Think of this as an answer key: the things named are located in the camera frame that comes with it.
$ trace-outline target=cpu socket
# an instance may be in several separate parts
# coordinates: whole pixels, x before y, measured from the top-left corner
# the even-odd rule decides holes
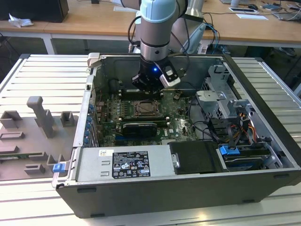
[[[157,101],[136,101],[134,102],[135,116],[156,116],[159,115]]]

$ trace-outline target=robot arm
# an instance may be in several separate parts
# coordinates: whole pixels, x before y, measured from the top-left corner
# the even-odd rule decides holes
[[[183,69],[176,70],[168,58],[171,32],[173,24],[185,14],[193,0],[111,1],[141,12],[140,70],[132,78],[132,83],[147,92],[178,84],[186,72]]]

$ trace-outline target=power supply label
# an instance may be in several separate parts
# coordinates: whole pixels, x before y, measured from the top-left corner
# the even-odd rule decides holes
[[[112,167],[114,179],[151,176],[148,152],[114,152]]]

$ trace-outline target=black speaker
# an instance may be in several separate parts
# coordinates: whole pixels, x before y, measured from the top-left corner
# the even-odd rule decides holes
[[[20,19],[61,23],[68,14],[67,0],[0,0],[0,20],[9,13]]]

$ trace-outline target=blue drive bracket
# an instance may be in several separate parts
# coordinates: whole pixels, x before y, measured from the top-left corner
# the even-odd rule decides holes
[[[54,173],[64,173],[65,167],[66,167],[66,163],[57,163],[54,164],[52,171]]]
[[[222,145],[219,149],[220,149],[220,152],[222,153],[222,155],[225,155],[225,154],[240,154],[238,148],[230,149],[228,147],[228,145]]]

